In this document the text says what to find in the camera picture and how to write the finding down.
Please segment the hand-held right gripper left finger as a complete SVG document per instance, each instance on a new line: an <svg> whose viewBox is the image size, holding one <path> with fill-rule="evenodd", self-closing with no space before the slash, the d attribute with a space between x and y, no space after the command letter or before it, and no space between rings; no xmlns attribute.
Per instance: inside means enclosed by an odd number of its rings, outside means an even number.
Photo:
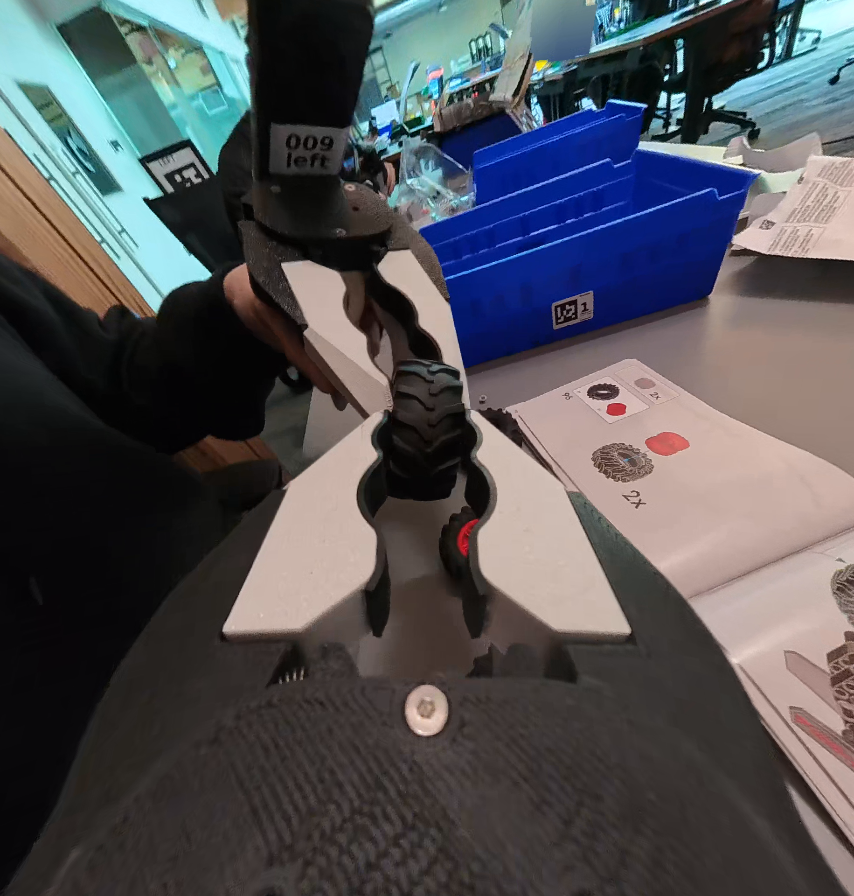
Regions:
<svg viewBox="0 0 854 896"><path fill-rule="evenodd" d="M389 413L376 413L288 485L222 635L227 641L360 641L390 614Z"/></svg>

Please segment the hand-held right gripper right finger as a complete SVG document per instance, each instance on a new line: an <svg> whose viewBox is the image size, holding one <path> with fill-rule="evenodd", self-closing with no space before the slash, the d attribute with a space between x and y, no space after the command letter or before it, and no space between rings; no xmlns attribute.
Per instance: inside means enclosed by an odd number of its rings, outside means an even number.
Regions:
<svg viewBox="0 0 854 896"><path fill-rule="evenodd" d="M632 628L566 487L480 413L468 423L468 633L492 644L627 642Z"/></svg>

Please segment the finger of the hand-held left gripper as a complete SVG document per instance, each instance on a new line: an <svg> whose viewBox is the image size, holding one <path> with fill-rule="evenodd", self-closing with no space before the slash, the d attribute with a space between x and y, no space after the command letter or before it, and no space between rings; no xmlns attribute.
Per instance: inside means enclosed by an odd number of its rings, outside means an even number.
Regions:
<svg viewBox="0 0 854 896"><path fill-rule="evenodd" d="M302 318L306 351L332 387L363 416L391 408L388 375L376 364L383 327L363 273L313 262L282 265Z"/></svg>
<svg viewBox="0 0 854 896"><path fill-rule="evenodd" d="M388 334L393 367L413 360L438 362L465 380L450 303L414 252L389 251L370 278L370 297Z"/></svg>

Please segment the black toy tire red rim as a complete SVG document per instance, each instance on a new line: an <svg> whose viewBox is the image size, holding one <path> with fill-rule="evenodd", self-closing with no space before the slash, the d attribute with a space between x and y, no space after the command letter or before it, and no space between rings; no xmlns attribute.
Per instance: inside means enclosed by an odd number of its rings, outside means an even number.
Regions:
<svg viewBox="0 0 854 896"><path fill-rule="evenodd" d="M465 387L458 370L437 361L411 359L392 384L386 454L391 497L420 502L448 498L455 488L465 446Z"/></svg>
<svg viewBox="0 0 854 896"><path fill-rule="evenodd" d="M456 581L469 574L470 537L478 522L475 511L465 505L442 527L438 542L440 559L446 572Z"/></svg>

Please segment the toy instruction booklet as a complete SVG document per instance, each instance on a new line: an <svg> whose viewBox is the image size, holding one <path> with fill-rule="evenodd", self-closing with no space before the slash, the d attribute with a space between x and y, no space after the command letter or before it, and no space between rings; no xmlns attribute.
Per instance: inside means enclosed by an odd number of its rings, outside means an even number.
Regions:
<svg viewBox="0 0 854 896"><path fill-rule="evenodd" d="M692 602L854 846L854 478L636 359L507 412Z"/></svg>

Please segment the person's left forearm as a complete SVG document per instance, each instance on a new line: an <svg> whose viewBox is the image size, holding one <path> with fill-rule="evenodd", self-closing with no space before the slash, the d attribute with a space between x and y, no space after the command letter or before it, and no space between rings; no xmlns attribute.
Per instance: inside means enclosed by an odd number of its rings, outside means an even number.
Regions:
<svg viewBox="0 0 854 896"><path fill-rule="evenodd" d="M154 317L111 308L101 318L103 420L167 454L210 436L261 435L281 363L231 303L228 277L241 272L224 268L177 288Z"/></svg>

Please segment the person's left hand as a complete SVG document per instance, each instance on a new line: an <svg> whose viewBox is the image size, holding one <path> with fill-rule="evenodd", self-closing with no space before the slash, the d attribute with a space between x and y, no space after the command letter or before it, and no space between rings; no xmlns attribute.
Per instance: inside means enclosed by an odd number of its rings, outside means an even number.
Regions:
<svg viewBox="0 0 854 896"><path fill-rule="evenodd" d="M310 384L331 397L335 409L346 407L346 398L309 356L302 330L281 309L267 305L258 297L245 264L231 269L222 286L234 314L256 338L283 356Z"/></svg>

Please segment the clear plastic bag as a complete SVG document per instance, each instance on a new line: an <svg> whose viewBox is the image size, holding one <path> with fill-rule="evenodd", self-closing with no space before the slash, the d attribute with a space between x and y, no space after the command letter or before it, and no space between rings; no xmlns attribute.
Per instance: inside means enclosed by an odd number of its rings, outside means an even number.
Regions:
<svg viewBox="0 0 854 896"><path fill-rule="evenodd" d="M475 205L472 173L421 138L402 141L396 207L411 218L451 217Z"/></svg>

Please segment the black toy tire without rim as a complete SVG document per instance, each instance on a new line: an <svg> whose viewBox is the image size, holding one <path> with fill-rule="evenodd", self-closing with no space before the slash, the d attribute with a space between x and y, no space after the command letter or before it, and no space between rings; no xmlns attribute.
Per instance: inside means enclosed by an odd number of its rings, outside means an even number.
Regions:
<svg viewBox="0 0 854 896"><path fill-rule="evenodd" d="M526 442L522 430L509 411L505 409L486 408L480 409L479 413L515 446L525 450Z"/></svg>

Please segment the framed black white marker sign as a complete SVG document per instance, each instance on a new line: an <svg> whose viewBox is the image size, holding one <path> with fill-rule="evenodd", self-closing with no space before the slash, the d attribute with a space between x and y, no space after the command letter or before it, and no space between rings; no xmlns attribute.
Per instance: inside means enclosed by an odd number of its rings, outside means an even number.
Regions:
<svg viewBox="0 0 854 896"><path fill-rule="evenodd" d="M152 181L170 195L193 188L215 176L192 140L183 139L139 158Z"/></svg>

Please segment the blue plastic storage bin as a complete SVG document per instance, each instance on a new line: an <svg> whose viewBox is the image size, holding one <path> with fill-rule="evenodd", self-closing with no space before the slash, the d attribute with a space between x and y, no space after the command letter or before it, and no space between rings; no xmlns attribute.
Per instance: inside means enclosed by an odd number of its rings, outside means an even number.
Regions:
<svg viewBox="0 0 854 896"><path fill-rule="evenodd" d="M629 161L643 131L645 104L611 99L475 152L475 204L483 205L580 168Z"/></svg>
<svg viewBox="0 0 854 896"><path fill-rule="evenodd" d="M435 144L464 169L471 169L473 156L489 146L518 136L520 123L508 113L499 113L446 133L434 133Z"/></svg>
<svg viewBox="0 0 854 896"><path fill-rule="evenodd" d="M637 149L422 228L465 366L707 297L756 179Z"/></svg>

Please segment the brown cardboard piece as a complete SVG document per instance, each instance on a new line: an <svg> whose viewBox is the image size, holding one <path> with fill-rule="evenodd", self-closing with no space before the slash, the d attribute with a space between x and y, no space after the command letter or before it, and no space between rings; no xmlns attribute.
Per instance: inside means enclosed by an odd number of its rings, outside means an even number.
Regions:
<svg viewBox="0 0 854 896"><path fill-rule="evenodd" d="M531 24L513 33L506 43L500 74L489 96L493 110L518 112L528 91L533 74Z"/></svg>

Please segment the person's black hoodie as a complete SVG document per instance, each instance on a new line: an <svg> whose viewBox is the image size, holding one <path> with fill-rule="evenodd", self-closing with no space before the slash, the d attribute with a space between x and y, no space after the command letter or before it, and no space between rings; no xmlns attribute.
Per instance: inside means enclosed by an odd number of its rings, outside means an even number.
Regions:
<svg viewBox="0 0 854 896"><path fill-rule="evenodd" d="M262 499L102 419L104 315L0 255L0 892L115 668Z"/></svg>

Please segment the wooden door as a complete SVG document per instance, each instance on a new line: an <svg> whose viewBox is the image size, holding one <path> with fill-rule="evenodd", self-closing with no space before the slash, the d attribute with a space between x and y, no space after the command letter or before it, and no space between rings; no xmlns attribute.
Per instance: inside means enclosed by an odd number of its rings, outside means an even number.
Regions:
<svg viewBox="0 0 854 896"><path fill-rule="evenodd" d="M153 309L54 187L0 127L0 254L101 315Z"/></svg>

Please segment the printed paper sheet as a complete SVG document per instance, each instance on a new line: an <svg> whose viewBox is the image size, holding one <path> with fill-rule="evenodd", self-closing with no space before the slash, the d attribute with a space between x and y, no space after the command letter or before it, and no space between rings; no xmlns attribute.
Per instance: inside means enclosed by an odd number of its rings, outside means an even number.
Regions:
<svg viewBox="0 0 854 896"><path fill-rule="evenodd" d="M810 157L779 204L733 243L757 254L854 262L854 157Z"/></svg>

